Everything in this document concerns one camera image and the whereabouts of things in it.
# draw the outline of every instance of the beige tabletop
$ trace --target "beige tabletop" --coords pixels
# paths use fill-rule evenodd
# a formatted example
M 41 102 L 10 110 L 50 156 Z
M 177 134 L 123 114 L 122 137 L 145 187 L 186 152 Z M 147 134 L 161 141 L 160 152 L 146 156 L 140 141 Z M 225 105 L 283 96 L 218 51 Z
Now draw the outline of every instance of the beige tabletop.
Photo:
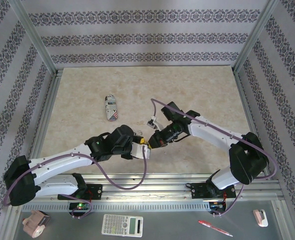
M 116 98 L 118 119 L 110 122 L 105 96 Z M 249 126 L 230 66 L 83 67 L 65 68 L 47 128 L 41 157 L 76 147 L 93 136 L 123 124 L 141 131 L 148 140 L 154 130 L 146 125 L 153 114 L 150 98 L 171 101 L 187 112 L 246 134 Z M 163 126 L 170 124 L 157 106 Z M 152 149 L 148 173 L 210 174 L 229 164 L 228 155 L 203 139 L 189 136 L 178 143 Z M 142 173 L 143 160 L 112 156 L 101 162 L 108 173 Z M 95 165 L 69 173 L 99 173 Z

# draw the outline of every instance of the wall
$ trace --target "wall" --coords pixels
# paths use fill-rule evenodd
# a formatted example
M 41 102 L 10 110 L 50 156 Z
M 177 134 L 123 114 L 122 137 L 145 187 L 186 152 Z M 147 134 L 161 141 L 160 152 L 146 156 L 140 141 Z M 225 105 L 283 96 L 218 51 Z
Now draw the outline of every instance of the wall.
M 0 228 L 6 208 L 3 174 L 29 155 L 51 75 L 5 0 L 0 0 Z
M 278 3 L 239 77 L 295 225 L 295 0 Z
M 22 1 L 59 69 L 231 65 L 266 2 Z

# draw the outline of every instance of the red pen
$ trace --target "red pen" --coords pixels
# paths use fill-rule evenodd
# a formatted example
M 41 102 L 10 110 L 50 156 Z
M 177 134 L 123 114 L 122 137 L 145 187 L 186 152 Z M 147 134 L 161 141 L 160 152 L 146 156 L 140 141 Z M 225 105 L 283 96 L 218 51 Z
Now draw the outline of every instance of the red pen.
M 208 228 L 211 228 L 211 229 L 214 229 L 214 230 L 220 232 L 221 234 L 225 234 L 225 235 L 228 235 L 228 236 L 230 236 L 230 237 L 233 237 L 233 235 L 230 234 L 230 233 L 228 233 L 227 231 L 224 231 L 224 230 L 222 230 L 222 229 L 220 229 L 220 228 L 218 228 L 218 227 L 216 227 L 216 226 L 212 226 L 212 224 L 209 223 L 208 221 L 201 221 L 201 220 L 199 220 L 198 222 L 199 222 L 200 224 L 202 224 L 202 225 L 208 227 Z

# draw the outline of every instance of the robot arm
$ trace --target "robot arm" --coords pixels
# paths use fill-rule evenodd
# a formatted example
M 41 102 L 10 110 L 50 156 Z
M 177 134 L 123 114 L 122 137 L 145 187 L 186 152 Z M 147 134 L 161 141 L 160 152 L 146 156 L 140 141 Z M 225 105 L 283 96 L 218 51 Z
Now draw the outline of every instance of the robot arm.
M 168 106 L 181 111 L 174 102 L 170 102 Z M 259 151 L 221 133 L 208 126 L 208 124 L 263 149 L 258 137 L 254 133 L 249 132 L 246 135 L 242 135 L 226 130 L 223 127 L 209 122 L 203 116 L 200 116 L 199 113 L 192 110 L 188 111 L 186 114 L 197 120 L 201 120 L 205 124 L 191 120 L 166 107 L 163 107 L 161 111 L 172 123 L 161 129 L 158 127 L 159 124 L 156 124 L 157 120 L 155 117 L 148 122 L 149 126 L 157 128 L 148 141 L 152 149 L 165 147 L 167 144 L 175 142 L 180 134 L 185 133 L 187 136 L 192 135 L 204 139 L 229 154 L 230 166 L 215 172 L 206 181 L 206 191 L 211 192 L 213 198 L 217 197 L 219 192 L 222 192 L 220 190 L 224 190 L 231 185 L 237 183 L 245 185 L 250 184 L 269 163 L 268 158 Z
M 24 155 L 19 156 L 4 175 L 7 189 L 25 171 L 35 166 L 40 167 L 26 174 L 17 182 L 9 195 L 10 203 L 12 206 L 19 206 L 31 201 L 34 197 L 45 195 L 82 195 L 87 190 L 87 186 L 81 174 L 73 173 L 69 177 L 59 174 L 74 168 L 92 165 L 93 161 L 84 156 L 90 156 L 97 162 L 107 161 L 112 155 L 121 155 L 122 158 L 128 160 L 142 159 L 143 150 L 146 159 L 148 159 L 151 150 L 147 144 L 144 144 L 143 137 L 135 135 L 127 125 L 122 125 L 112 133 L 106 132 L 91 137 L 84 144 L 52 156 L 30 160 L 27 160 Z M 57 160 L 42 166 L 43 162 L 54 158 Z

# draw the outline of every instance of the calculator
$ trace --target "calculator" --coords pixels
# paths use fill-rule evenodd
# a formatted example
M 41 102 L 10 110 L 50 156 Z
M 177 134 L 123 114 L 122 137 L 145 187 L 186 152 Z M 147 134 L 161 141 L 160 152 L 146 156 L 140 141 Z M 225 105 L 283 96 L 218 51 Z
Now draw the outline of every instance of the calculator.
M 102 234 L 119 237 L 141 238 L 143 217 L 105 214 L 102 224 Z

